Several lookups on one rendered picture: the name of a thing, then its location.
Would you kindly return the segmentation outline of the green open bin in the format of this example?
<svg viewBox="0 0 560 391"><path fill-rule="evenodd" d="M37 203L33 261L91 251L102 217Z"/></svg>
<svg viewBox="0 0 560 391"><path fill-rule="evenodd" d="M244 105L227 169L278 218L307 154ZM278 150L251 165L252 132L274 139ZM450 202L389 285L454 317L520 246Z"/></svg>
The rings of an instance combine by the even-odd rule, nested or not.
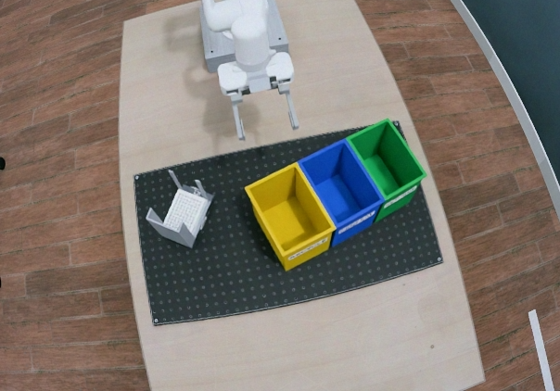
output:
<svg viewBox="0 0 560 391"><path fill-rule="evenodd" d="M389 118L346 140L386 200L374 223L410 202L427 174Z"/></svg>

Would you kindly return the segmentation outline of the yellow open bin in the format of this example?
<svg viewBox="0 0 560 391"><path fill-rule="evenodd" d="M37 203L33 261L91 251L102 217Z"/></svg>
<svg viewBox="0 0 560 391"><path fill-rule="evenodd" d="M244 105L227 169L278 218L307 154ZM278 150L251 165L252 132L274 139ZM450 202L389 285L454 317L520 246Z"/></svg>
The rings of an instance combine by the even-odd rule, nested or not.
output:
<svg viewBox="0 0 560 391"><path fill-rule="evenodd" d="M297 162L245 189L286 271L328 249L336 226Z"/></svg>

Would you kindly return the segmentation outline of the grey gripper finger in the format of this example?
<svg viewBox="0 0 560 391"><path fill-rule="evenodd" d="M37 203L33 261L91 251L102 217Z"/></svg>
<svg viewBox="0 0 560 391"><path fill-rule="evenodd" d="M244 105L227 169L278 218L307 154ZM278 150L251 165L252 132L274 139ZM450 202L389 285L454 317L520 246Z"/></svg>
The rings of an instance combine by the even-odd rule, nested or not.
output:
<svg viewBox="0 0 560 391"><path fill-rule="evenodd" d="M287 102L288 102L288 106L289 106L289 109L290 109L290 110L288 111L288 116L289 116L289 119L290 119L290 123L291 123L291 126L292 126L292 130L295 131L296 129L299 129L299 123L298 123L298 119L297 119L297 116L296 116L296 112L295 112L295 109L294 109L294 106L293 106L293 102L292 102L292 99L291 99L289 85L286 84L286 85L281 85L281 86L280 86L280 82L279 82L279 81L277 81L277 82L270 82L270 85L271 85L271 89L270 89L270 90L278 89L278 92L279 92L280 95L286 94L286 100L287 100ZM290 114L290 113L291 113L291 114ZM292 118L291 118L291 117L292 117ZM294 124L293 124L293 123L294 123Z"/></svg>
<svg viewBox="0 0 560 391"><path fill-rule="evenodd" d="M250 95L250 94L253 94L253 93L250 92L249 86L238 88L238 92L239 92L239 95L231 95L234 114L235 114L235 124L236 124L236 128L237 128L237 134L238 134L239 141L241 141L241 140L246 141L242 120L239 120L238 110L237 110L237 105L236 104L243 102L242 95ZM243 133L243 135L242 135L242 133Z"/></svg>

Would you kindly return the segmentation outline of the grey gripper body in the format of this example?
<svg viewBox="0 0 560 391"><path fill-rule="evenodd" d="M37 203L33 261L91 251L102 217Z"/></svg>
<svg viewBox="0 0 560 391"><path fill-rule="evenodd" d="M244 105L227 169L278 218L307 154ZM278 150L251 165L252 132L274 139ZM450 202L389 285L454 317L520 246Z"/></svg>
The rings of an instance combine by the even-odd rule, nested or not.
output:
<svg viewBox="0 0 560 391"><path fill-rule="evenodd" d="M294 81L294 69L290 56L285 52L276 53L266 67L266 71L269 76L275 75L280 85ZM218 74L224 95L239 94L238 88L248 86L247 72L240 69L236 61L220 65Z"/></svg>

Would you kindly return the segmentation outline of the blue bin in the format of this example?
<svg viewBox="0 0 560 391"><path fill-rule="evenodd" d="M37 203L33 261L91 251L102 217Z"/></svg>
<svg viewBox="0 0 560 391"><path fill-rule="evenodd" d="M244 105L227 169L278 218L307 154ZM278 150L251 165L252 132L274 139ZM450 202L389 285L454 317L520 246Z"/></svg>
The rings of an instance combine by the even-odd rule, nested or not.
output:
<svg viewBox="0 0 560 391"><path fill-rule="evenodd" d="M370 226L386 201L346 139L297 163L337 228L331 247Z"/></svg>

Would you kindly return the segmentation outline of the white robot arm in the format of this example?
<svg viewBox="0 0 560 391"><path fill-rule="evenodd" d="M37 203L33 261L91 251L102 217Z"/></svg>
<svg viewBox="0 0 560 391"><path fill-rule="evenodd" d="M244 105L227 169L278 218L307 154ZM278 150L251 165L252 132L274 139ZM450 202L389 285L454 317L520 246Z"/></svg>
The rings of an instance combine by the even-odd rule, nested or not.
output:
<svg viewBox="0 0 560 391"><path fill-rule="evenodd" d="M269 49L267 0L201 1L208 28L233 40L236 63L247 72L250 92L271 89L270 82L277 79L269 78L266 67L276 52Z"/></svg>

